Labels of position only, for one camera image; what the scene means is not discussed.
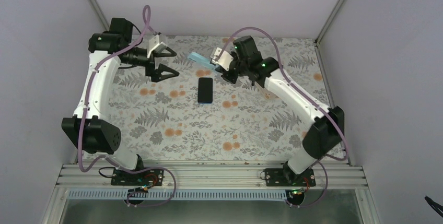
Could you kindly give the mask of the blue-cased black phone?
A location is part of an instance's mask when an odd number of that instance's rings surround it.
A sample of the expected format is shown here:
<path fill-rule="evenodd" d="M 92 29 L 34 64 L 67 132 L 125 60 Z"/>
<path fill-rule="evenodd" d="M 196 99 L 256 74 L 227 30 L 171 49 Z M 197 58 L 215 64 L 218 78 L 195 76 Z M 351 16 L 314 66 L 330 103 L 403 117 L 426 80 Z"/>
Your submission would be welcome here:
<path fill-rule="evenodd" d="M 206 58 L 196 52 L 191 52 L 187 56 L 187 59 L 197 63 L 198 65 L 201 65 L 202 67 L 204 67 L 206 69 L 214 70 L 215 72 L 219 72 L 219 70 L 217 69 L 218 65 L 212 63 L 212 61 L 209 58 Z"/>

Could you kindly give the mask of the beige phone case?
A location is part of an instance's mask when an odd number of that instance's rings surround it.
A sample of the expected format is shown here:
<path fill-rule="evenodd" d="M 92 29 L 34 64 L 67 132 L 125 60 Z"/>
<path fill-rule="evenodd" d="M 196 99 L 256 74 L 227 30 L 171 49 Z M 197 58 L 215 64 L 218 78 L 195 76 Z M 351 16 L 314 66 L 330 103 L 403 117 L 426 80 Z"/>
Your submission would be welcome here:
<path fill-rule="evenodd" d="M 270 92 L 270 91 L 268 91 L 268 90 L 266 90 L 266 89 L 263 90 L 262 93 L 263 93 L 264 97 L 265 97 L 266 99 L 268 99 L 268 100 L 272 100 L 272 99 L 276 99 L 276 98 L 278 98 L 277 95 L 275 95 L 274 93 L 272 93 L 272 92 Z"/>

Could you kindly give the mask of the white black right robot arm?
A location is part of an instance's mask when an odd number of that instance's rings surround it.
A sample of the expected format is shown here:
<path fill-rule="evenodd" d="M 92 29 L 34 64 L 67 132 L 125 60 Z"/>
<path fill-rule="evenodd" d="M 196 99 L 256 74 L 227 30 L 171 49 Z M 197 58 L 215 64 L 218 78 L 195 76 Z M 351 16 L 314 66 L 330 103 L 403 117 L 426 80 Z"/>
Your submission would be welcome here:
<path fill-rule="evenodd" d="M 318 101 L 293 81 L 279 61 L 263 58 L 251 36 L 233 41 L 234 51 L 216 48 L 211 62 L 218 65 L 222 78 L 234 84 L 238 77 L 248 77 L 252 85 L 270 91 L 282 99 L 310 127 L 302 147 L 283 164 L 283 179 L 290 186 L 303 179 L 303 173 L 343 141 L 344 112 Z"/>

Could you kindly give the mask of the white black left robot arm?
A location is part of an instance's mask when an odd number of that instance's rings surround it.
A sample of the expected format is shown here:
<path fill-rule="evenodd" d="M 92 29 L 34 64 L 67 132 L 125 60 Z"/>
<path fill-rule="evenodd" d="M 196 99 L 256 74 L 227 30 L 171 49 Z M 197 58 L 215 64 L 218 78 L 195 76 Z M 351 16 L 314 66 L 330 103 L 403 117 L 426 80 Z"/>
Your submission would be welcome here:
<path fill-rule="evenodd" d="M 112 18 L 108 31 L 95 33 L 88 41 L 89 65 L 83 93 L 73 116 L 62 119 L 61 127 L 77 148 L 78 165 L 89 171 L 105 159 L 133 185 L 142 183 L 145 170 L 141 157 L 122 143 L 121 130 L 107 119 L 109 97 L 114 77 L 121 64 L 143 67 L 152 82 L 179 76 L 179 72 L 156 65 L 157 57 L 175 57 L 167 38 L 155 33 L 146 48 L 140 48 L 142 38 L 132 41 L 134 24 L 124 18 Z"/>

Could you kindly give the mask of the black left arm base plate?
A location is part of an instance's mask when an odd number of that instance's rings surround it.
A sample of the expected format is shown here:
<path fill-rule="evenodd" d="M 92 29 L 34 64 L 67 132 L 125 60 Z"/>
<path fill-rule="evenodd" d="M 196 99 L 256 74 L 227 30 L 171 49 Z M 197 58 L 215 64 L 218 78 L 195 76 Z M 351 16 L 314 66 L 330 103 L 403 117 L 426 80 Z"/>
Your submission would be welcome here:
<path fill-rule="evenodd" d="M 149 169 L 142 173 L 131 174 L 115 169 L 110 184 L 113 186 L 152 187 L 162 186 L 163 169 Z"/>

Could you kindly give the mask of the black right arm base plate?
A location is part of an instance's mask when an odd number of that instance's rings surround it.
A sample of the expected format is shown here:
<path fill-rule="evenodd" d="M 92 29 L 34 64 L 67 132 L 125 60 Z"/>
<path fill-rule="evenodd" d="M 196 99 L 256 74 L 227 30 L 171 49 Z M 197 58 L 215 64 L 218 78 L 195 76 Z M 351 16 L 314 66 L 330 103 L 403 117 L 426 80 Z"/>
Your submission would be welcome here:
<path fill-rule="evenodd" d="M 260 177 L 268 187 L 303 187 L 316 186 L 316 179 L 311 168 L 301 174 L 294 174 L 292 170 L 284 171 L 282 168 L 266 168 Z"/>

